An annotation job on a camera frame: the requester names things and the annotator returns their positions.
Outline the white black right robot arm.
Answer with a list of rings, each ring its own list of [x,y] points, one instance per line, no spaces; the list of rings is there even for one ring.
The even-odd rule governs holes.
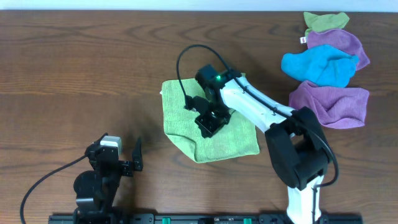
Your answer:
[[[210,138],[227,125],[231,110],[250,120],[264,133],[272,166],[287,186],[287,216],[293,223],[317,223],[318,189],[334,157],[314,112],[272,100],[235,70],[218,73],[207,65],[195,80],[205,92],[205,97],[193,98],[202,137]]]

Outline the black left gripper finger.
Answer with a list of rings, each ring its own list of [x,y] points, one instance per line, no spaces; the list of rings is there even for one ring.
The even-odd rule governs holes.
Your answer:
[[[142,147],[142,141],[141,138],[138,138],[135,148],[132,152],[132,162],[135,171],[142,171],[144,167],[141,147]]]
[[[101,140],[107,135],[108,135],[108,133],[104,133],[99,139],[97,139],[96,141],[93,142],[93,145],[99,145]]]

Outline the light green cloth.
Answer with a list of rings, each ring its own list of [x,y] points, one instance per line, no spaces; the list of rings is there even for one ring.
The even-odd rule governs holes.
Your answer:
[[[198,125],[195,124],[195,118],[199,113],[184,108],[185,100],[179,81],[163,82],[161,95],[165,135],[196,163],[260,153],[255,125],[237,111],[230,111],[230,122],[214,136],[203,138]]]

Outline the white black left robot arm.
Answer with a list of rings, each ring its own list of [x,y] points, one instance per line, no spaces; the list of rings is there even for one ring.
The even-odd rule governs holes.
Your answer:
[[[142,141],[137,140],[131,160],[121,161],[120,137],[104,133],[85,151],[92,170],[81,173],[74,181],[77,208],[73,223],[129,223],[129,217],[113,207],[121,177],[132,177],[143,170]]]

